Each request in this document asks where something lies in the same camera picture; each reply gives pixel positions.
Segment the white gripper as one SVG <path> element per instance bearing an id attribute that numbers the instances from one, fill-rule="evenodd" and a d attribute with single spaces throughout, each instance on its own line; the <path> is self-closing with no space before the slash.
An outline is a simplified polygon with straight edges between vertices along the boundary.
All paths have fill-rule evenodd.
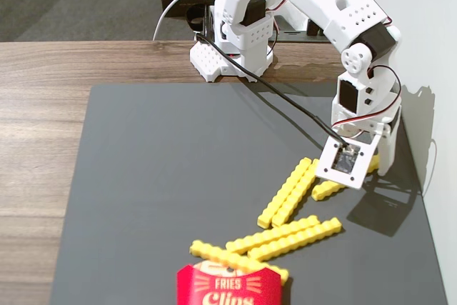
<path id="1" fill-rule="evenodd" d="M 342 137 L 354 138 L 360 131 L 380 134 L 378 144 L 378 174 L 384 176 L 391 168 L 396 151 L 396 139 L 401 118 L 401 100 L 385 102 L 370 114 L 356 115 L 334 99 L 331 103 L 331 129 Z"/>

